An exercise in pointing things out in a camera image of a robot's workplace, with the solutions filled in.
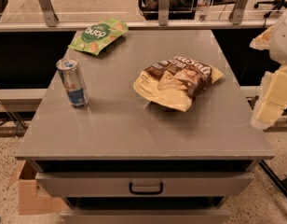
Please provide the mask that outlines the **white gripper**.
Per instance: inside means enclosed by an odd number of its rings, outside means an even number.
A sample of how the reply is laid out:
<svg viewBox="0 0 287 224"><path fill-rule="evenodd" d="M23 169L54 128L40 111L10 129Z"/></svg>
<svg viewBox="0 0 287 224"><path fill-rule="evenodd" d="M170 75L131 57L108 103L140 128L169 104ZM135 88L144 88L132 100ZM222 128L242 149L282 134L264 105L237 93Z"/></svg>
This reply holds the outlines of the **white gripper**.
<svg viewBox="0 0 287 224"><path fill-rule="evenodd" d="M270 58L287 64L287 9L275 24L265 29L250 43L252 49L269 49ZM255 102L251 124L255 129L265 130L280 118L287 108L287 65L274 73L265 72L260 85L259 98Z"/></svg>

